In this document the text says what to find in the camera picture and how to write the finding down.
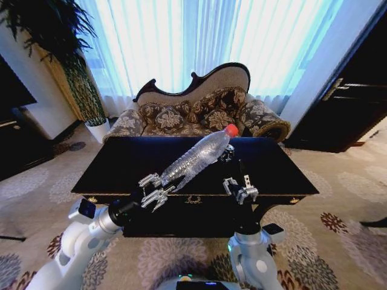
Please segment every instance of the ornate sofa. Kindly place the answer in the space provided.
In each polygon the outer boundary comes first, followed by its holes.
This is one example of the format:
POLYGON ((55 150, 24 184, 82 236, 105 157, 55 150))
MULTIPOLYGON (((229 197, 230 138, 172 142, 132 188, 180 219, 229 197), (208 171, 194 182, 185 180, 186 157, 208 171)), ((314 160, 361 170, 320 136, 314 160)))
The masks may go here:
POLYGON ((235 123, 239 136, 282 141, 290 124, 248 94, 250 73, 241 63, 225 63, 180 93, 158 89, 152 79, 138 92, 104 137, 205 136, 235 123))

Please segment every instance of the plastic water bottle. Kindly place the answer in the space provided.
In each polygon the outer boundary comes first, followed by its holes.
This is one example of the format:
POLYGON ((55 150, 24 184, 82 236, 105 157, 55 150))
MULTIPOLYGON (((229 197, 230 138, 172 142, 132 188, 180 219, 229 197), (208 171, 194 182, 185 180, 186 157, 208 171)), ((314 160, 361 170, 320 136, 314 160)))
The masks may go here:
POLYGON ((199 172, 214 163, 223 154, 230 139, 237 134, 238 128, 229 124, 223 131, 214 132, 201 139, 161 174, 162 185, 165 186, 185 175, 174 191, 182 189, 199 172))

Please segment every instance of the red bottle cap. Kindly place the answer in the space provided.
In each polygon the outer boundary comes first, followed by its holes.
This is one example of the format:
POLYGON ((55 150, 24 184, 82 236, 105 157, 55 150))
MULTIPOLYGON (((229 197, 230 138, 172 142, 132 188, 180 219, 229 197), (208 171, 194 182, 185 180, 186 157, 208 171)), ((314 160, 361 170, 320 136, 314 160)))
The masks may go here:
POLYGON ((226 134, 231 138, 237 136, 238 134, 238 128, 234 124, 227 125, 225 130, 226 130, 226 134))

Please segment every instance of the patterned carpet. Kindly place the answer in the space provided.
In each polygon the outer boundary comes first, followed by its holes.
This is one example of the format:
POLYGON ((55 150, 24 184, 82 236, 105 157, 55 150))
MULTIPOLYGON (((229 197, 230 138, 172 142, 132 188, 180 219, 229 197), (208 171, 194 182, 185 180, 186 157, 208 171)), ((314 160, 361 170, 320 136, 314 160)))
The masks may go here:
MULTIPOLYGON (((100 148, 81 125, 56 146, 55 159, 0 182, 0 234, 27 237, 0 240, 0 289, 24 289, 57 253, 74 201, 70 190, 100 148)), ((321 192, 264 217, 287 232, 273 247, 284 289, 386 289, 387 231, 359 221, 387 216, 387 130, 340 154, 284 150, 321 192)), ((118 236, 93 257, 83 289, 154 289, 180 272, 231 281, 226 245, 227 239, 118 236)))

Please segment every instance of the sofa armrest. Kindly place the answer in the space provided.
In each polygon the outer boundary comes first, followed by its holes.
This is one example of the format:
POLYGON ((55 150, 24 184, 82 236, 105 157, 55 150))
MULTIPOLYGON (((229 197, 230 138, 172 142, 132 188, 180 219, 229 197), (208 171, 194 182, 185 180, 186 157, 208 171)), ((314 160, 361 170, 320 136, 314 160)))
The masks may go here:
POLYGON ((250 136, 269 137, 276 142, 283 141, 290 131, 290 123, 279 118, 260 100, 248 101, 241 106, 237 124, 244 134, 247 131, 250 136))
POLYGON ((138 111, 129 109, 124 111, 114 123, 110 131, 103 137, 106 142, 110 137, 129 136, 139 137, 146 127, 146 122, 138 111))

